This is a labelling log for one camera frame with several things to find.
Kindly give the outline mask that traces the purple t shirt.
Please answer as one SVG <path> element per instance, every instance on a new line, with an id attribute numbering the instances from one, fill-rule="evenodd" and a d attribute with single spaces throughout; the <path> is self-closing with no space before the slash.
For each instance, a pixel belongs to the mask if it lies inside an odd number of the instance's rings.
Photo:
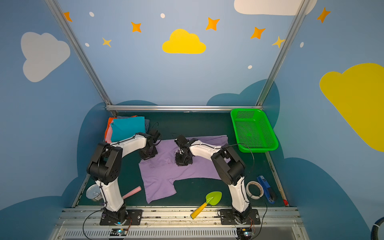
<path id="1" fill-rule="evenodd" d="M 178 180 L 220 179 L 212 161 L 202 157 L 193 157 L 193 163 L 188 166 L 178 166 L 175 153 L 179 148 L 174 140 L 164 140 L 156 149 L 155 157 L 139 163 L 147 203 L 176 194 L 174 182 Z"/>

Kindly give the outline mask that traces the green plastic perforated basket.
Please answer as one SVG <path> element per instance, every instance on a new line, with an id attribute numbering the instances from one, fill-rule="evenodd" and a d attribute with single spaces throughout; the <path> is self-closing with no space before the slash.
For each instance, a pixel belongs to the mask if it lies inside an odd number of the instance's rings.
<path id="1" fill-rule="evenodd" d="M 259 109 L 233 109 L 231 119 L 238 148 L 243 153 L 266 153 L 279 143 L 267 115 Z"/>

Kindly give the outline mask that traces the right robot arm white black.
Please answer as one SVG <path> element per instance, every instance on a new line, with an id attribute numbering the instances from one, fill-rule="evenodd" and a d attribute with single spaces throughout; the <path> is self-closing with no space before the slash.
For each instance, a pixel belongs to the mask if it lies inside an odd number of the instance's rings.
<path id="1" fill-rule="evenodd" d="M 186 166 L 193 157 L 202 157 L 212 161 L 220 179 L 228 185 L 232 197 L 232 211 L 238 224 L 245 224 L 251 212 L 245 187 L 245 163 L 228 144 L 214 146 L 196 138 L 190 140 L 180 135 L 175 139 L 179 150 L 175 153 L 177 165 Z"/>

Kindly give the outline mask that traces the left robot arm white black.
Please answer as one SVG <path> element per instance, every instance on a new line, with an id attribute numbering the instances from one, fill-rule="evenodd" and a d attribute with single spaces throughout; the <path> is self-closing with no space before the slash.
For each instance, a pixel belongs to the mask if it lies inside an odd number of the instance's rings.
<path id="1" fill-rule="evenodd" d="M 143 160 L 155 157 L 158 154 L 156 142 L 160 135 L 159 131 L 151 130 L 148 134 L 136 133 L 125 140 L 97 145 L 87 173 L 95 180 L 104 200 L 101 225 L 124 225 L 129 219 L 118 184 L 122 159 L 135 151 L 139 151 Z"/>

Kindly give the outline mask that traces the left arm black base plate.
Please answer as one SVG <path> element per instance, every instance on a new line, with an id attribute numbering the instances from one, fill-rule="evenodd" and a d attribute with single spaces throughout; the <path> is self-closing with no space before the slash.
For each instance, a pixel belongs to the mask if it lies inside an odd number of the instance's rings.
<path id="1" fill-rule="evenodd" d="M 142 210 L 122 209 L 118 212 L 104 210 L 100 226 L 138 226 L 141 223 Z"/>

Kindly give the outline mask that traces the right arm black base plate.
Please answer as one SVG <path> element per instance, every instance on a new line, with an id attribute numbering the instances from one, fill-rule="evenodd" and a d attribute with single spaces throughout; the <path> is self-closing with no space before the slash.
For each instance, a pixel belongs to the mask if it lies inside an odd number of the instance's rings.
<path id="1" fill-rule="evenodd" d="M 261 225 L 261 217 L 256 209 L 251 209 L 249 215 L 241 223 L 235 219 L 232 209 L 220 209 L 218 216 L 222 225 Z"/>

